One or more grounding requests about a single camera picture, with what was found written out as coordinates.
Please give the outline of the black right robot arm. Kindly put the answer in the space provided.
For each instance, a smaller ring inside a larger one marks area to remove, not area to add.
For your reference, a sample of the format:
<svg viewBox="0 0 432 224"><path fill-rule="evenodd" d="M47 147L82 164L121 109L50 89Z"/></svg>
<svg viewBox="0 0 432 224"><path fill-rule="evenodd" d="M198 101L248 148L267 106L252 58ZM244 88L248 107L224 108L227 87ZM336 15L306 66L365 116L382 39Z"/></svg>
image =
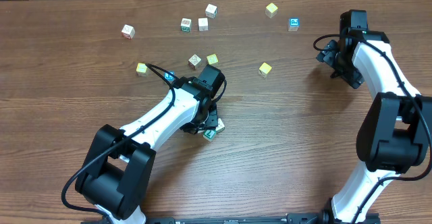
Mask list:
<svg viewBox="0 0 432 224"><path fill-rule="evenodd" d="M357 89L365 83L373 103L356 137L359 162L344 187L311 223L378 223L369 208L392 181L418 181L406 172L431 156L431 97L406 79L384 32L369 30L365 10L340 16L340 31L328 35L317 60Z"/></svg>

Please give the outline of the green top block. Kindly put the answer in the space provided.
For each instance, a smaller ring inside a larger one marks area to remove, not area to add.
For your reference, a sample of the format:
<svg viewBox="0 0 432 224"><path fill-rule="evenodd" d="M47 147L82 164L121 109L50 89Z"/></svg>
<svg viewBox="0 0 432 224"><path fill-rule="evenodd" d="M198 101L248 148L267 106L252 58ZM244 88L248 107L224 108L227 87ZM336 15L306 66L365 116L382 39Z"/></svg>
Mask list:
<svg viewBox="0 0 432 224"><path fill-rule="evenodd" d="M217 132L215 130L206 130L203 132L202 136L208 140L209 142L212 142L215 136L217 135Z"/></svg>

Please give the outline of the white block red side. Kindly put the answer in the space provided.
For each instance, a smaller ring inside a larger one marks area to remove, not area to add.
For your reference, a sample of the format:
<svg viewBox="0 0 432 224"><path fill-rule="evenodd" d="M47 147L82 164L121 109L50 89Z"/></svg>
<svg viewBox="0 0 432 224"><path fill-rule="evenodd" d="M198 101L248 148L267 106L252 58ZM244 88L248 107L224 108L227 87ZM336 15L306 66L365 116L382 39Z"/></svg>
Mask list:
<svg viewBox="0 0 432 224"><path fill-rule="evenodd" d="M136 33L134 27L127 24L124 25L121 31L122 36L128 39L133 39Z"/></svg>

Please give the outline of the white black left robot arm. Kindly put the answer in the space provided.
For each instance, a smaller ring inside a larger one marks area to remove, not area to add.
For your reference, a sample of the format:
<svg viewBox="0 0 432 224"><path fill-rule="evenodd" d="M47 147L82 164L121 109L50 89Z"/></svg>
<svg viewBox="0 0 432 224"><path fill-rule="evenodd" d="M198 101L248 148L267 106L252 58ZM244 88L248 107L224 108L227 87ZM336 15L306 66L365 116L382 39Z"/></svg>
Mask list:
<svg viewBox="0 0 432 224"><path fill-rule="evenodd" d="M83 166L72 176L75 190L101 215L101 223L146 223L140 204L146 195L157 150L177 130L214 133L217 102L226 89L220 69L206 65L197 77L167 79L169 71L148 68L169 86L165 98L136 121L95 134Z"/></svg>

